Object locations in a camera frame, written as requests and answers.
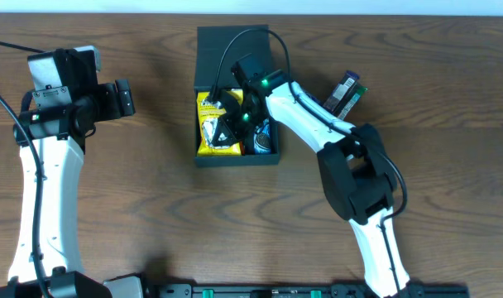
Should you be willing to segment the small red green candy bar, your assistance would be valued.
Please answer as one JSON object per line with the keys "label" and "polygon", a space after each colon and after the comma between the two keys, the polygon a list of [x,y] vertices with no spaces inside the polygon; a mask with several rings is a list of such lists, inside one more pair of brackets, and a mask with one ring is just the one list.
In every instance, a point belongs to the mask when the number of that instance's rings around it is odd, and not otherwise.
{"label": "small red green candy bar", "polygon": [[353,93],[347,98],[347,102],[341,109],[338,118],[343,120],[366,91],[367,91],[366,87],[358,85],[356,89],[353,91]]}

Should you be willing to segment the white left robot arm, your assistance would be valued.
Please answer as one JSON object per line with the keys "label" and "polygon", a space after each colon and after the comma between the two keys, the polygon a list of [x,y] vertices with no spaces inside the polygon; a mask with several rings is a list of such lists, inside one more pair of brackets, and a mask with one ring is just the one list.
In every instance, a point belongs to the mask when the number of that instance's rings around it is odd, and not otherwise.
{"label": "white left robot arm", "polygon": [[15,112],[23,169],[22,215],[17,250],[0,286],[0,297],[144,297],[138,274],[95,281],[84,275],[78,243],[78,185],[85,141],[99,122],[135,113],[125,79],[100,84],[95,46],[44,51],[29,49],[34,88]]}

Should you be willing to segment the blue Oreo cookie pack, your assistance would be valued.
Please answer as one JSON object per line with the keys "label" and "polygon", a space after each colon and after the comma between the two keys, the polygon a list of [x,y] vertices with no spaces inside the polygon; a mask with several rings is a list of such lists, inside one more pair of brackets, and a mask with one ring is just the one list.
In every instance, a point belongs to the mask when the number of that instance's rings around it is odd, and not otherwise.
{"label": "blue Oreo cookie pack", "polygon": [[246,155],[271,154],[271,130],[269,119],[265,119],[250,131],[244,139]]}

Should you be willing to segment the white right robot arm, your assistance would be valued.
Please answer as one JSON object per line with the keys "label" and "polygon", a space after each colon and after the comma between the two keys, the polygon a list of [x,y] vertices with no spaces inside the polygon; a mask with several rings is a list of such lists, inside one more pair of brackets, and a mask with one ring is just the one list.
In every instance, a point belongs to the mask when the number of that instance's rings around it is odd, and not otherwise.
{"label": "white right robot arm", "polygon": [[243,101],[235,105],[229,92],[215,90],[213,98],[226,113],[212,143],[241,142],[266,118],[289,128],[316,153],[325,197],[355,234],[366,284],[379,297],[402,296],[410,276],[395,241],[392,220],[402,210],[394,207],[393,194],[400,189],[407,199],[407,189],[376,129],[334,117],[292,80],[289,70],[267,72],[253,55],[236,61],[231,72]]}

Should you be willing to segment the dark green box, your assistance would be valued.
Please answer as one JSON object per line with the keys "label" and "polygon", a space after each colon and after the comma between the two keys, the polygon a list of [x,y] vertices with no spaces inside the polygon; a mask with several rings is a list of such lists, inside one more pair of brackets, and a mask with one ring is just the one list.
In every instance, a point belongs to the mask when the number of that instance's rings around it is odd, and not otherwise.
{"label": "dark green box", "polygon": [[[194,93],[208,92],[215,80],[220,61],[223,62],[219,85],[225,89],[237,89],[239,85],[231,74],[231,66],[246,54],[252,54],[264,70],[272,71],[274,63],[267,25],[200,26],[197,28],[197,60],[194,76]],[[246,141],[240,156],[195,156],[198,167],[217,166],[267,166],[280,161],[278,125],[270,121],[271,153],[255,154]]]}

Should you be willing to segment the yellow snack bag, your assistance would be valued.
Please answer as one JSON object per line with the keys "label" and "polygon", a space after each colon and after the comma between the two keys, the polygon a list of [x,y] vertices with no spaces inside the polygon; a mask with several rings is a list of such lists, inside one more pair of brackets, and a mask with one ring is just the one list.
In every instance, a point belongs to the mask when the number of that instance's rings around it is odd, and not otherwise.
{"label": "yellow snack bag", "polygon": [[218,117],[226,113],[220,103],[210,103],[207,100],[209,91],[197,94],[197,112],[200,130],[200,145],[198,156],[240,156],[241,146],[235,143],[231,146],[214,146],[213,136],[218,125]]}

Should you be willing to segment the dark blue Eclipse mint pack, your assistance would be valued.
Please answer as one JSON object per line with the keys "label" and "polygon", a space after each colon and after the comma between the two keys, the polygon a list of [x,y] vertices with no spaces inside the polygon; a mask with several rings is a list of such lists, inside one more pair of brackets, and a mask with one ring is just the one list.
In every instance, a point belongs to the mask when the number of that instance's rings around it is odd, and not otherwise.
{"label": "dark blue Eclipse mint pack", "polygon": [[347,104],[347,96],[357,86],[360,76],[353,71],[347,70],[334,91],[329,95],[322,107],[332,115],[338,116]]}

